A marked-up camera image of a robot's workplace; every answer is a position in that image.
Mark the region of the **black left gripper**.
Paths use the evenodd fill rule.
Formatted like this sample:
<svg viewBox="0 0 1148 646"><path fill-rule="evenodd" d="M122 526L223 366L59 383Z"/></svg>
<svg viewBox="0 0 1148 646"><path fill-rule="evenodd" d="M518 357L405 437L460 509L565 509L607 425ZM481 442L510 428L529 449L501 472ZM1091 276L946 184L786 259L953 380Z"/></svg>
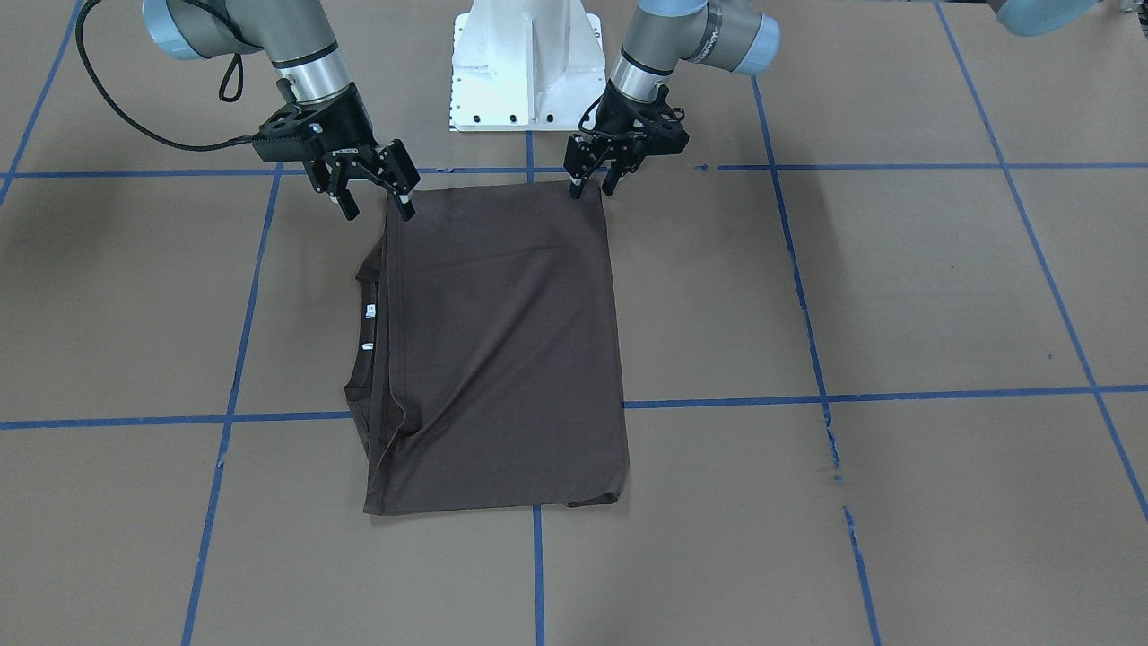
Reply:
<svg viewBox="0 0 1148 646"><path fill-rule="evenodd" d="M571 197L585 192L587 177L605 164L600 189L614 196L626 176L639 170L649 156L676 155L685 150L690 137L684 129L685 112L668 106L669 87L656 84L656 98L643 102L627 98L608 81L602 98L595 100L577 120L563 153L563 168L571 177Z"/></svg>

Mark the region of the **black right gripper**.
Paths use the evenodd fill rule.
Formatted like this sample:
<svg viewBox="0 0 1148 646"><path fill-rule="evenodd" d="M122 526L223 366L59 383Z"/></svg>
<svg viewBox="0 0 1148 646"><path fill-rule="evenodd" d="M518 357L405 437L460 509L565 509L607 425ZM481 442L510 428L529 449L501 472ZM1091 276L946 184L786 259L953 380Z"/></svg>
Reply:
<svg viewBox="0 0 1148 646"><path fill-rule="evenodd" d="M284 103L261 124L253 147L264 162L302 163L316 192L338 204L346 221L360 216L350 179L366 179L388 190L402 221L417 213L413 192L420 173L401 139L378 146L355 85L334 98Z"/></svg>

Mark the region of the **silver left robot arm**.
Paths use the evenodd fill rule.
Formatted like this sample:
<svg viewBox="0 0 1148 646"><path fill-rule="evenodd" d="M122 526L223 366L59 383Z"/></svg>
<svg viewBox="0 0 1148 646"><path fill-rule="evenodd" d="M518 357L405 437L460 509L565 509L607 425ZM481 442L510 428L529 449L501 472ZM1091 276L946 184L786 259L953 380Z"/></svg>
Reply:
<svg viewBox="0 0 1148 646"><path fill-rule="evenodd" d="M678 63L758 76L778 50L778 21L748 1L639 1L605 89L563 154L571 197L580 199L600 168L610 196L645 159L685 150L685 112L667 102Z"/></svg>

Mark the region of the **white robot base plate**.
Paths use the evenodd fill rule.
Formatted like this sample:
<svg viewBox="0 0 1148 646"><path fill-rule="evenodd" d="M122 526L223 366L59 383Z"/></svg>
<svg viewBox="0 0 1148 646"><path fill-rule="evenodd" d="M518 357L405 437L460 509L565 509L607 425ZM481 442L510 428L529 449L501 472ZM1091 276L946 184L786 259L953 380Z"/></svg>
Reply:
<svg viewBox="0 0 1148 646"><path fill-rule="evenodd" d="M475 1L452 36L453 132L574 132L605 89L602 22L581 1Z"/></svg>

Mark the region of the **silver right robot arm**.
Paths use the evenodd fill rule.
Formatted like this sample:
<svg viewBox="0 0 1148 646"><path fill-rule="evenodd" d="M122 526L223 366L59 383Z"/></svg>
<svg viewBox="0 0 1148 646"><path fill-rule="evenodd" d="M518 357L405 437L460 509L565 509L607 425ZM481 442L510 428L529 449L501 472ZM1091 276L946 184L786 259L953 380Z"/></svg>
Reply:
<svg viewBox="0 0 1148 646"><path fill-rule="evenodd" d="M401 140L377 142L319 1L144 1L141 13L152 40L178 60L266 54L284 106L251 137L259 159L302 164L348 220L360 213L354 179L388 192L403 220L414 216L418 170Z"/></svg>

